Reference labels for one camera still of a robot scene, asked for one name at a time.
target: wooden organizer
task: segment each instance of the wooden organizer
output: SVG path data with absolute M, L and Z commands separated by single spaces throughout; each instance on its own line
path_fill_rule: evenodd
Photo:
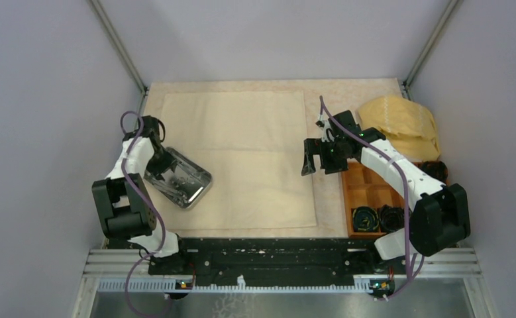
M 358 162 L 349 162 L 349 169 L 342 172 L 342 187 L 346 209 L 347 233 L 350 238 L 365 239 L 381 237 L 380 231 L 366 233 L 353 231 L 352 209 L 368 206 L 379 209 L 384 205 L 404 207 L 404 200 L 383 178 Z

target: beige tabletop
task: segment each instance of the beige tabletop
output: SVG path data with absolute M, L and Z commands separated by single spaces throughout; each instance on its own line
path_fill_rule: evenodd
M 347 109 L 354 112 L 365 102 L 379 96 L 401 95 L 398 81 L 393 78 L 153 83 L 150 86 L 143 115 L 160 117 L 164 97 L 167 93 L 215 91 L 302 91 L 307 117 L 307 137 L 309 138 L 319 138 L 322 135 L 322 131 L 315 124 L 320 110 L 320 95 L 324 96 L 324 102 L 332 114 L 340 113 Z M 315 165 L 317 172 L 313 174 L 313 191 L 317 218 L 316 227 L 170 230 L 182 237 L 347 237 L 340 174 L 324 175 L 324 171 L 319 169 L 320 162 L 318 158 L 315 159 Z

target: yellow bag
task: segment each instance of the yellow bag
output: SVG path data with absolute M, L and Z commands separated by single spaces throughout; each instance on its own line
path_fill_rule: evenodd
M 410 161 L 437 160 L 441 154 L 431 112 L 400 96 L 383 96 L 358 110 L 361 128 L 381 131 Z

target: cream fabric mat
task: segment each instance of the cream fabric mat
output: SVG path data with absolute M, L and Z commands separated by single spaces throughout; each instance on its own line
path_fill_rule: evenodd
M 315 125 L 324 95 L 328 109 L 338 113 L 355 111 L 364 103 L 383 95 L 401 95 L 395 78 L 379 79 L 306 79 L 288 81 L 199 81 L 153 83 L 143 114 L 159 117 L 164 98 L 171 93 L 233 91 L 302 91 L 305 98 L 307 132 L 318 138 L 322 132 Z M 314 204 L 317 226 L 284 229 L 176 230 L 183 237 L 346 237 L 346 219 L 339 174 L 313 174 Z
M 314 227 L 302 91 L 173 93 L 160 115 L 166 146 L 205 168 L 213 186 L 192 210 L 158 200 L 169 229 Z M 149 193 L 153 199 L 161 198 Z

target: white wall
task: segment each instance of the white wall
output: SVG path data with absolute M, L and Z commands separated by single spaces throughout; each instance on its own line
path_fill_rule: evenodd
M 405 78 L 448 0 L 102 3 L 150 84 Z
M 516 317 L 516 1 L 465 1 L 413 93 L 468 192 L 470 240 L 501 317 Z
M 139 94 L 86 1 L 0 1 L 0 317 L 68 317 Z

